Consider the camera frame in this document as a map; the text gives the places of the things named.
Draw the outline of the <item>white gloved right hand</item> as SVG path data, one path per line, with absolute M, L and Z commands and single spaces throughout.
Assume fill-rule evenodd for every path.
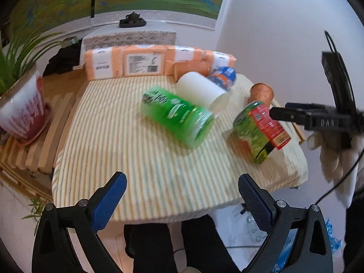
M 332 140 L 322 132 L 314 132 L 307 138 L 307 146 L 310 150 L 320 149 L 321 169 L 327 182 L 337 184 L 345 174 L 350 174 L 335 190 L 337 199 L 349 208 L 355 192 L 363 189 L 363 158 L 358 161 L 363 150 L 363 136 L 353 137 L 351 148 L 342 151 L 328 145 Z

